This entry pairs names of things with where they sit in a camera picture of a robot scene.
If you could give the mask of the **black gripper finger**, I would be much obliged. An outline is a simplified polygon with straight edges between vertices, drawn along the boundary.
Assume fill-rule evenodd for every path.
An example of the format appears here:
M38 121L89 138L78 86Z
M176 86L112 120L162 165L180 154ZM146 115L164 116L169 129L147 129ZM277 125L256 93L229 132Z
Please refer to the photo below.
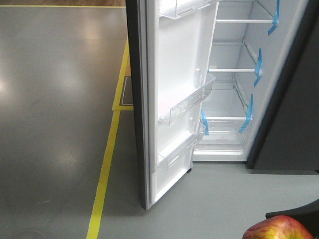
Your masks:
M279 215L285 215L294 218L303 224L306 229L316 238L319 238L319 200L294 209L268 212L266 219Z

